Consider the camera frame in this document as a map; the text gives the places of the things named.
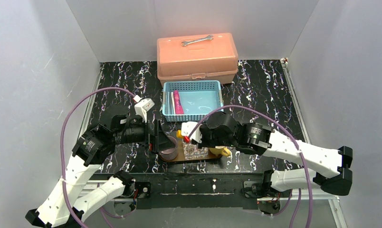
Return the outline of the purple ceramic mug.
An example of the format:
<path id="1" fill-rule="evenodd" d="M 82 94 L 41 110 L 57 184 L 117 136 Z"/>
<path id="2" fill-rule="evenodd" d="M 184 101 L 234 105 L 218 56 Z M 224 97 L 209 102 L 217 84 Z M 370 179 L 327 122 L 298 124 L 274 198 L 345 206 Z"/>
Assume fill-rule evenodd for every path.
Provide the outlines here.
<path id="1" fill-rule="evenodd" d="M 177 139 L 173 136 L 168 136 L 168 138 L 174 143 L 174 148 L 170 148 L 164 151 L 159 152 L 160 157 L 165 161 L 171 161 L 174 160 L 178 155 L 178 143 Z"/>

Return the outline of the yellow toothpaste tube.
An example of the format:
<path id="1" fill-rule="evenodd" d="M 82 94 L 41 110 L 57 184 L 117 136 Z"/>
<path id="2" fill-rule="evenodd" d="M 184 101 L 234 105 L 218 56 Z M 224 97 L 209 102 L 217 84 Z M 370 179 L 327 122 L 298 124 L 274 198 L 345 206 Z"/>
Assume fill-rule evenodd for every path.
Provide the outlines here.
<path id="1" fill-rule="evenodd" d="M 177 131 L 176 131 L 176 137 L 177 137 L 178 139 L 181 139 L 181 140 L 184 139 L 184 136 L 181 134 L 181 130 L 177 130 Z"/>

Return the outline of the yellow ceramic mug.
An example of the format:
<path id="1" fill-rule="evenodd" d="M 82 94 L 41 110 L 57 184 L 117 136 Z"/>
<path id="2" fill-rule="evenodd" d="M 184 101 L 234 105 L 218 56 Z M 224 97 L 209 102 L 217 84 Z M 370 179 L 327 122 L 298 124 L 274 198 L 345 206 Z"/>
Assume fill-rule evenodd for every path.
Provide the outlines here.
<path id="1" fill-rule="evenodd" d="M 222 155 L 225 157 L 229 157 L 232 155 L 231 150 L 229 150 L 226 146 L 212 147 L 209 148 L 209 151 L 216 156 Z"/>

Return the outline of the clear textured glass cup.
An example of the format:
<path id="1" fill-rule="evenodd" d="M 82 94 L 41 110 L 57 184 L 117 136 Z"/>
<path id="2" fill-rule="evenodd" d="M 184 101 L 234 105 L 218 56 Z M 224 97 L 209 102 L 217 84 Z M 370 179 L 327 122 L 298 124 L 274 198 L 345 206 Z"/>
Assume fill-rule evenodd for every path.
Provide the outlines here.
<path id="1" fill-rule="evenodd" d="M 198 148 L 192 143 L 182 142 L 185 160 L 196 160 L 208 156 L 208 148 Z"/>

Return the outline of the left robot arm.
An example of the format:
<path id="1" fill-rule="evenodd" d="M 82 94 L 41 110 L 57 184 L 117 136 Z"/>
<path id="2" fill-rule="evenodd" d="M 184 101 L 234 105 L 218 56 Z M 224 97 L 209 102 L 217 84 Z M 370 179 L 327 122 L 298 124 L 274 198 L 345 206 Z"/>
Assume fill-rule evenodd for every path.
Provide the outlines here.
<path id="1" fill-rule="evenodd" d="M 174 140 L 163 132 L 159 120 L 146 121 L 143 114 L 130 115 L 129 108 L 113 105 L 78 138 L 65 176 L 41 206 L 27 212 L 26 220 L 41 228 L 78 228 L 108 201 L 120 196 L 135 199 L 139 192 L 135 178 L 125 171 L 118 171 L 106 183 L 80 196 L 116 146 L 129 143 L 138 143 L 153 153 L 176 147 Z"/>

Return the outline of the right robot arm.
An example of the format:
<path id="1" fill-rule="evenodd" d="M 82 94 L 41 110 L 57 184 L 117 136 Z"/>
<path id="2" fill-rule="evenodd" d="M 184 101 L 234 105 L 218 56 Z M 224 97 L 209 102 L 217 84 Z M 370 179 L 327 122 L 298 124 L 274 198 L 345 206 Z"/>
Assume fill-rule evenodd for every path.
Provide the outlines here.
<path id="1" fill-rule="evenodd" d="M 199 147 L 233 147 L 237 151 L 286 160 L 302 166 L 289 171 L 266 171 L 260 191 L 284 192 L 304 187 L 347 196 L 353 184 L 353 149 L 327 149 L 281 133 L 258 123 L 240 123 L 231 115 L 215 112 L 191 134 Z"/>

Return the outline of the brown wooden oval tray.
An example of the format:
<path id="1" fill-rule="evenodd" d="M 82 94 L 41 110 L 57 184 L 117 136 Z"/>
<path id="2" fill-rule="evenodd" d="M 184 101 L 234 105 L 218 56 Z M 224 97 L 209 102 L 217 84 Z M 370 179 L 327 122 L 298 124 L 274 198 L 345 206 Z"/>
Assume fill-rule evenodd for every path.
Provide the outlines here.
<path id="1" fill-rule="evenodd" d="M 203 158 L 199 158 L 199 159 L 196 159 L 196 160 L 185 160 L 185 158 L 184 158 L 184 153 L 183 153 L 183 148 L 179 148 L 179 149 L 177 149 L 177 151 L 178 151 L 178 155 L 177 155 L 177 157 L 174 159 L 174 160 L 171 160 L 171 161 L 165 161 L 165 160 L 163 160 L 161 157 L 160 157 L 160 155 L 159 155 L 159 158 L 161 158 L 163 161 L 165 161 L 165 162 L 177 162 L 177 163 L 180 163 L 180 162 L 194 162 L 194 161 L 201 161 L 201 160 L 214 160 L 214 159 L 219 159 L 219 158 L 221 158 L 222 157 L 222 155 L 219 155 L 219 156 L 216 156 L 216 155 L 214 155 L 214 154 L 212 154 L 210 151 L 209 151 L 209 154 L 208 154 L 208 156 L 206 156 L 206 157 L 203 157 Z"/>

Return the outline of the pink toothpaste tube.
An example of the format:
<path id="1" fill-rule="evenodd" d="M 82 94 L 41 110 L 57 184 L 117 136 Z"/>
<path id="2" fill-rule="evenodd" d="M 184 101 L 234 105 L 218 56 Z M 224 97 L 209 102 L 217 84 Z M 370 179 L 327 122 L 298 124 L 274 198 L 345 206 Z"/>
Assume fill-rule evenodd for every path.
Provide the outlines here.
<path id="1" fill-rule="evenodd" d="M 176 114 L 184 114 L 184 110 L 181 105 L 180 95 L 178 90 L 174 90 L 174 99 L 175 99 L 175 107 L 176 107 Z"/>

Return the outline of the grey toothbrush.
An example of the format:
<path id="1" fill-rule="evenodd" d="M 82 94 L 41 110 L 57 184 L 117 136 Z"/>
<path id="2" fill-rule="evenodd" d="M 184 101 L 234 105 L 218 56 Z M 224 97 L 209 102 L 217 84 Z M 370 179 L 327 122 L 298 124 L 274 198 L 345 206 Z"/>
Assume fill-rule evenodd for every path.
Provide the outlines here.
<path id="1" fill-rule="evenodd" d="M 167 92 L 166 110 L 168 115 L 172 114 L 172 93 L 171 92 Z"/>

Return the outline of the white toothbrush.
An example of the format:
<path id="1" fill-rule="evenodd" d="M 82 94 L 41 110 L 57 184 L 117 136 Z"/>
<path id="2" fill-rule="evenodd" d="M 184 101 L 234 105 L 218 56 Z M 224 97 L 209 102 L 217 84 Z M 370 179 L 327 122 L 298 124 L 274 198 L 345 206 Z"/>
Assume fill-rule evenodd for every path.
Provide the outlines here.
<path id="1" fill-rule="evenodd" d="M 176 115 L 176 107 L 175 107 L 174 93 L 171 92 L 170 95 L 171 95 L 172 112 L 173 112 L 173 115 Z"/>

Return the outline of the light blue plastic basket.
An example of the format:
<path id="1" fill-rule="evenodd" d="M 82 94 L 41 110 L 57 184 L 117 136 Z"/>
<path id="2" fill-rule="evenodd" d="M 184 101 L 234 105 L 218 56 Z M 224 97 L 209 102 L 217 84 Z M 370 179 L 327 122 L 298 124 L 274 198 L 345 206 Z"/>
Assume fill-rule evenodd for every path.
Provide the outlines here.
<path id="1" fill-rule="evenodd" d="M 167 92 L 178 90 L 184 114 L 167 114 Z M 217 80 L 177 81 L 163 84 L 162 114 L 168 122 L 198 122 L 223 106 L 221 84 Z"/>

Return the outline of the salmon plastic toolbox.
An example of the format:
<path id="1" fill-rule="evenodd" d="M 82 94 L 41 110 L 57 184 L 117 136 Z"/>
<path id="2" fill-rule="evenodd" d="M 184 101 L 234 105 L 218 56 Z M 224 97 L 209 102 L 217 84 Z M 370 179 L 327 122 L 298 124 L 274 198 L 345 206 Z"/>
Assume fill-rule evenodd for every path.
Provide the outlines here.
<path id="1" fill-rule="evenodd" d="M 166 82 L 217 80 L 230 84 L 238 72 L 239 55 L 231 33 L 212 34 L 186 47 L 182 41 L 204 38 L 209 34 L 157 39 L 157 77 Z"/>

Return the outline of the silver open-end wrench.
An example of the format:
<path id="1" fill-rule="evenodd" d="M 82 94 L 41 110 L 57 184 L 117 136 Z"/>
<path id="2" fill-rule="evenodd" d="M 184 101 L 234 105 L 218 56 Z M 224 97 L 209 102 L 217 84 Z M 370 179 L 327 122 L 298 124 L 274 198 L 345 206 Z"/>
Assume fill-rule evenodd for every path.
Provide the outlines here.
<path id="1" fill-rule="evenodd" d="M 194 44 L 194 43 L 198 43 L 198 42 L 202 42 L 202 41 L 205 41 L 205 40 L 213 40 L 213 35 L 207 35 L 204 38 L 198 38 L 198 39 L 194 39 L 194 40 L 190 40 L 190 41 L 182 41 L 181 42 L 181 46 L 182 47 L 186 47 L 188 45 L 191 45 L 191 44 Z"/>

